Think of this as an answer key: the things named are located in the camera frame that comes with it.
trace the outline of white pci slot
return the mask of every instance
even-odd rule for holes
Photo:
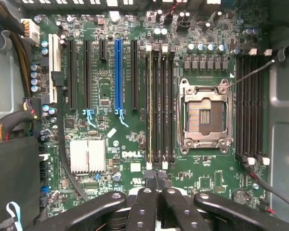
[[[49,46],[49,99],[50,103],[57,103],[57,89],[53,86],[52,71],[61,71],[60,38],[48,35]]]

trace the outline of chipset heatsink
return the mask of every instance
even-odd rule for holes
[[[180,81],[177,138],[181,153],[195,148],[219,148],[227,153],[232,138],[232,93],[227,79],[219,86],[190,85]]]
[[[74,140],[69,148],[72,173],[106,171],[105,140]]]

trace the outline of cpu socket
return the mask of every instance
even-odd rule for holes
[[[190,85],[186,78],[179,83],[177,99],[177,138],[181,153],[190,149],[219,148],[229,151],[232,137],[232,93],[229,81],[219,86]]]

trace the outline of blue pcie slot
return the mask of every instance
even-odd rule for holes
[[[123,109],[123,45],[122,40],[115,40],[115,114],[119,115],[121,124],[128,127],[123,122],[124,112]]]

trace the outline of motherboard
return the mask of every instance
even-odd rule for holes
[[[145,185],[147,170],[166,172],[189,196],[243,195],[255,208],[265,191],[238,155],[265,154],[268,73],[234,84],[263,65],[265,8],[223,6],[209,14],[180,4],[145,12],[34,15],[39,47],[34,97],[43,103],[41,179],[49,216],[84,202],[58,155],[57,92],[65,77],[64,131],[70,170],[92,199]],[[266,164],[255,171],[266,179]]]

